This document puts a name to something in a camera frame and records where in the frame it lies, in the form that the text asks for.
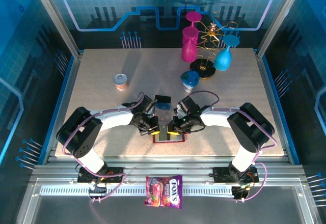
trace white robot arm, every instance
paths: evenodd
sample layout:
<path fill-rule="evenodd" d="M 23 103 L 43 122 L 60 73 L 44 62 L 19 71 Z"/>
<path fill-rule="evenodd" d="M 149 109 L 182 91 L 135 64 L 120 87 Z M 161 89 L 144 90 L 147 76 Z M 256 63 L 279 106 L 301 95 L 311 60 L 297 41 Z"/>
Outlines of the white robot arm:
<path fill-rule="evenodd" d="M 239 181 L 250 170 L 260 149 L 269 140 L 261 129 L 270 136 L 274 133 L 271 123 L 250 103 L 228 109 L 212 109 L 210 106 L 200 108 L 187 96 L 174 111 L 176 116 L 168 125 L 168 133 L 171 134 L 192 133 L 193 126 L 202 126 L 203 129 L 206 126 L 223 126 L 233 130 L 240 143 L 236 156 L 229 164 L 233 182 Z M 253 119 L 258 126 L 251 125 L 248 118 Z"/>
<path fill-rule="evenodd" d="M 115 109 L 88 111 L 77 108 L 57 133 L 58 141 L 69 153 L 78 159 L 83 166 L 93 173 L 105 171 L 106 164 L 93 150 L 93 145 L 100 131 L 116 126 L 134 125 L 141 135 L 159 133 L 158 118 L 152 114 L 155 102 L 144 96 L 141 103 L 126 103 Z M 92 117 L 85 125 L 80 124 Z M 78 131 L 67 141 L 74 130 Z"/>

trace small can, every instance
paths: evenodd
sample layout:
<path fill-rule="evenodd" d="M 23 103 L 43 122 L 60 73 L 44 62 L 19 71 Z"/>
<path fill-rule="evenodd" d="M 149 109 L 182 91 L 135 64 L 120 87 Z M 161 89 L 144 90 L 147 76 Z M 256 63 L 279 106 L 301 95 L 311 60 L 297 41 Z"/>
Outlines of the small can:
<path fill-rule="evenodd" d="M 127 76 L 125 74 L 117 74 L 114 77 L 114 84 L 119 91 L 124 91 L 128 88 Z"/>

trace candy bag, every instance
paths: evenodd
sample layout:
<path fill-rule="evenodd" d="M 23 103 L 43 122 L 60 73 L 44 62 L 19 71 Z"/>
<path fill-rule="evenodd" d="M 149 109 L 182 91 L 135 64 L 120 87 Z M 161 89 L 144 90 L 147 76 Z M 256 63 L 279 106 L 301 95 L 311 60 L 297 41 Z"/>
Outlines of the candy bag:
<path fill-rule="evenodd" d="M 144 205 L 182 208 L 182 176 L 146 177 Z"/>

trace glass panel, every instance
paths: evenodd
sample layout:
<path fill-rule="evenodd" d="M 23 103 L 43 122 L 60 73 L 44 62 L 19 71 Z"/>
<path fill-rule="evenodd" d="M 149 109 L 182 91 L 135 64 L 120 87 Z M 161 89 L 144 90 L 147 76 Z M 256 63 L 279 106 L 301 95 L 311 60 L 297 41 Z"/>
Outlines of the glass panel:
<path fill-rule="evenodd" d="M 39 0 L 1 0 L 0 12 L 0 222 L 14 223 L 71 54 Z"/>
<path fill-rule="evenodd" d="M 265 187 L 250 200 L 251 204 L 235 204 L 225 198 L 183 197 L 182 211 L 145 208 L 145 196 L 113 198 L 97 205 L 88 197 L 41 196 L 33 223 L 305 223 L 293 187 Z"/>
<path fill-rule="evenodd" d="M 324 178 L 326 0 L 296 0 L 265 55 L 300 163 Z"/>
<path fill-rule="evenodd" d="M 121 32 L 137 31 L 142 47 L 181 47 L 185 14 L 205 25 L 235 21 L 239 47 L 257 48 L 282 0 L 54 0 L 79 48 L 121 48 Z"/>

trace table surface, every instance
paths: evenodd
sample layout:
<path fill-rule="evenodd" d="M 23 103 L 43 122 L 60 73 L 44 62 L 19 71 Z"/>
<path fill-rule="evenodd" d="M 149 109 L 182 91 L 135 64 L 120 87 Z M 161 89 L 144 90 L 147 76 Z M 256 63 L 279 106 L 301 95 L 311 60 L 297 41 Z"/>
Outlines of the table surface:
<path fill-rule="evenodd" d="M 220 97 L 216 107 L 237 107 L 252 103 L 275 127 L 278 146 L 265 150 L 265 156 L 284 155 L 266 91 L 251 48 L 232 48 L 232 64 L 227 71 L 216 71 L 200 80 L 194 91 L 209 90 Z M 70 98 L 66 119 L 77 107 L 89 110 L 115 108 L 133 102 L 139 92 L 172 97 L 172 107 L 187 93 L 180 75 L 189 69 L 181 59 L 181 48 L 162 49 L 86 49 Z M 113 78 L 124 73 L 129 88 L 120 92 Z M 210 94 L 199 93 L 193 99 L 201 107 L 214 102 Z M 230 128 L 210 126 L 186 136 L 184 143 L 153 144 L 152 136 L 140 136 L 134 126 L 118 126 L 100 132 L 94 150 L 100 156 L 234 156 L 239 142 Z M 58 144 L 56 156 L 63 156 Z"/>

